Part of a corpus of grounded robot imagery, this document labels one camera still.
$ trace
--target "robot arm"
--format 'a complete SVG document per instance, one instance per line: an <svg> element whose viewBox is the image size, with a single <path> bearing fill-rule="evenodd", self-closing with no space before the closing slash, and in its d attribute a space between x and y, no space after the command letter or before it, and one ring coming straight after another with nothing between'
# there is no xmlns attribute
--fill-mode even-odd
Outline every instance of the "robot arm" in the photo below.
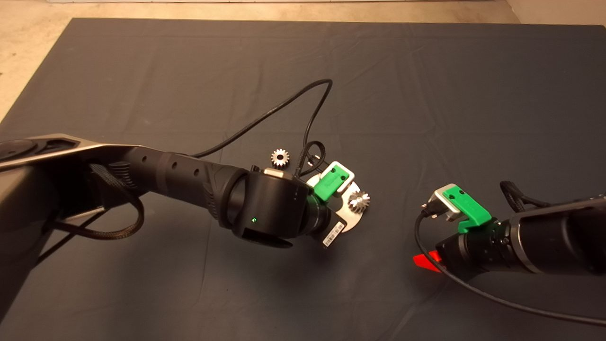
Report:
<svg viewBox="0 0 606 341"><path fill-rule="evenodd" d="M331 164L306 183L276 169L253 166L249 171L60 134L0 143L0 277L9 279L0 286L0 320L41 260L52 230L69 232L66 238L126 238L143 224L139 196L146 192L206 208L220 226L245 240L289 248L287 239L309 235L328 247L363 213L348 202L352 191L359 190L353 173L328 176L340 171ZM125 203L139 213L125 229L105 232L69 224L79 217L95 219Z"/></svg>

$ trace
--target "black cable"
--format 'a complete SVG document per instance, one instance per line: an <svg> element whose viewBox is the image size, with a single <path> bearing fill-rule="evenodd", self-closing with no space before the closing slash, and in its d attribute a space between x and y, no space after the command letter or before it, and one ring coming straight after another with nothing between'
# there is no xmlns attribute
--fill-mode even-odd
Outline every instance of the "black cable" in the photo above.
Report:
<svg viewBox="0 0 606 341"><path fill-rule="evenodd" d="M421 214L419 214L419 216L417 217L417 219L415 221L415 241L416 241L416 244L419 247L419 249L421 250L421 252L425 255L425 257L427 257L427 260L429 260L429 262L431 264L433 264L433 266L435 266L444 275L446 275L446 277L450 278L452 281L454 281L458 285L460 285L463 288L465 288L465 289L473 292L476 295L479 295L479 296L482 296L485 299L491 300L492 302L495 302L495 303L498 303L500 305L504 305L504 306L507 306L509 308L513 308L513 309L516 309L516 310L519 310L519 311L529 312L530 314L535 314L535 315L539 315L539 316L543 316L543 317L549 317L551 319L563 320L563 321L568 321L568 322L583 323L583 324L586 324L586 325L594 325L594 326L606 327L606 320L597 319L597 318L594 318L594 317L564 314L564 313L561 313L561 312L547 311L547 310L533 308L531 306L521 305L521 304L518 304L518 303L515 303L515 302L504 300L504 299L502 299L500 297L493 296L493 295L491 295L491 294L489 294L489 293L487 293L487 292L485 292L483 290L480 290L478 288L475 288L474 286L471 286L471 285L465 283L463 280L461 280L460 278L456 277L450 271L446 270L446 268L443 267L439 262L437 262L435 259L433 259L433 257L427 251L427 249L423 246L423 244L421 242L421 232L420 232L420 230L421 230L421 221L424 218L427 218L427 217L428 217L428 215L427 215L426 212L421 212Z"/></svg>
<svg viewBox="0 0 606 341"><path fill-rule="evenodd" d="M501 187L503 195L505 196L505 199L507 200L507 203L509 204L509 206L511 206L511 209L514 212L525 211L525 204L531 204L539 208L546 208L551 206L550 203L527 197L512 181L501 181L499 185Z"/></svg>
<svg viewBox="0 0 606 341"><path fill-rule="evenodd" d="M109 172L104 166L100 164L89 164L90 169L99 176L106 184L108 184L114 191L118 194L121 194L131 203L135 209L137 210L137 220L130 226L127 226L124 229L117 231L96 231L89 229L82 229L78 226L68 225L68 224L57 224L53 226L55 229L59 229L62 231L69 232L71 234L80 235L82 237L92 238L92 239L100 239L100 240L115 240L130 237L135 234L141 226L143 226L143 221L145 219L145 210L143 208L143 203L136 195L132 194L128 187L119 179L114 177L112 173Z"/></svg>
<svg viewBox="0 0 606 341"><path fill-rule="evenodd" d="M207 149L207 150L205 150L203 152L192 154L191 156L195 157L195 158L201 158L201 157L205 157L207 155L210 155L212 153L215 153L215 152L223 149L225 146L227 146L230 143L236 141L242 135L244 135L245 133L247 133L250 129L252 129L255 126L257 126L257 124L263 122L265 119L269 118L274 113L280 111L281 109L283 109L284 107L286 107L287 105L289 105L290 103L292 103L294 100L296 100L297 98L299 98L305 92L308 92L309 90L315 88L316 86L320 86L322 84L328 84L328 86L326 87L326 90L324 90L324 95L320 99L320 102L318 102L318 105L316 106L316 110L314 110L313 114L311 115L310 121L307 124L307 128L305 129L305 135L303 136L303 145L305 146L307 144L307 138L309 136L309 131L311 129L311 125L313 124L314 119L318 115L318 112L320 111L320 108L324 104L324 101L326 100L326 97L328 97L328 93L330 93L330 89L333 86L333 80L332 79L320 79L318 81L315 81L315 82L312 82L312 83L308 84L303 89L299 90L299 92L297 92L296 94L292 95L291 97L288 97L285 101L283 101L282 103L278 104L277 106L271 108L268 112L266 112L265 114L263 114L263 116L261 116L261 117L257 118L256 120L254 120L253 122L251 122L250 124L248 124L247 126L245 126L244 128L242 128L239 132L237 132L234 135L232 135L227 140L225 140L225 141L217 144L216 146L214 146L212 148L209 148L209 149Z"/></svg>
<svg viewBox="0 0 606 341"><path fill-rule="evenodd" d="M79 229L86 228L88 225L90 225L91 223L93 223L93 221L97 220L99 217L101 217L102 215L104 215L106 212L107 211L102 211L102 212L95 213L95 215L93 215L92 217L88 218L85 222L83 222L82 224L80 224L78 226L78 228ZM51 246L48 250L44 251L44 253L41 254L38 257L35 266L38 266L40 263L42 263L50 255L54 254L55 251L57 251L61 246L64 246L68 241L70 241L75 236L76 236L76 234L70 233L70 234L66 235L65 237L63 237L60 241L57 241L53 246Z"/></svg>
<svg viewBox="0 0 606 341"><path fill-rule="evenodd" d="M318 159L316 164L314 164L311 168L301 172L301 169L303 168L303 165L305 164L305 155L309 154L309 150L313 146L318 147L318 149L320 150L320 159ZM299 161L297 163L297 168L295 169L295 176L300 178L300 177L303 177L303 176L315 171L322 165L325 157L326 157L326 148L324 147L324 145L320 141L309 141L308 143L305 144L305 146L303 147L303 150L301 150L301 154L299 156Z"/></svg>

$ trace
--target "dark gray cloth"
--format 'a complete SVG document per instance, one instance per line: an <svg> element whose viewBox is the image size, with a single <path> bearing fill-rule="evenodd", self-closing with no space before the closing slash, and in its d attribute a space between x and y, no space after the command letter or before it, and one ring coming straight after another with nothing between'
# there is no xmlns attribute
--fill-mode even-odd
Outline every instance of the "dark gray cloth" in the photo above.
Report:
<svg viewBox="0 0 606 341"><path fill-rule="evenodd" d="M208 212L155 194L120 241L75 238L32 271L1 340L603 340L469 294L414 266L412 224L457 183L493 215L498 183L545 201L604 191L601 26L74 19L0 125L2 140L64 132L192 153L307 83L335 86L311 137L372 197L328 250L234 238ZM212 161L298 155L316 89ZM128 225L119 208L97 228ZM456 232L427 222L426 243ZM517 302L606 317L596 277L486 274Z"/></svg>

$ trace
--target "concrete floor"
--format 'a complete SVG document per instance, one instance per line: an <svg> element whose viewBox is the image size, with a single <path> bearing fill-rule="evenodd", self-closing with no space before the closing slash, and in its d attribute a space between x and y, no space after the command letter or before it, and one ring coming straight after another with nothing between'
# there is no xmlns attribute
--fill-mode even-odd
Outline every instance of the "concrete floor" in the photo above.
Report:
<svg viewBox="0 0 606 341"><path fill-rule="evenodd" d="M553 1L559 3L556 9ZM288 4L49 4L45 0L0 0L0 120L74 17L511 24L520 23L520 17L522 22L537 23L606 22L606 1L580 1L585 14L572 14L566 7L578 0Z"/></svg>

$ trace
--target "metal gear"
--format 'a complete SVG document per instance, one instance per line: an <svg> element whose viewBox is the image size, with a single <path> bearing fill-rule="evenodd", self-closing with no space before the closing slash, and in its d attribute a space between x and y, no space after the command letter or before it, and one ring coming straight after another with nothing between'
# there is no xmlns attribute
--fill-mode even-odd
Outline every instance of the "metal gear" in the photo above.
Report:
<svg viewBox="0 0 606 341"><path fill-rule="evenodd" d="M271 165L275 169L284 169L288 167L289 160L290 155L284 149L276 149L273 153L271 153Z"/></svg>
<svg viewBox="0 0 606 341"><path fill-rule="evenodd" d="M364 191L353 192L347 200L347 206L354 213L363 213L370 206L370 195Z"/></svg>

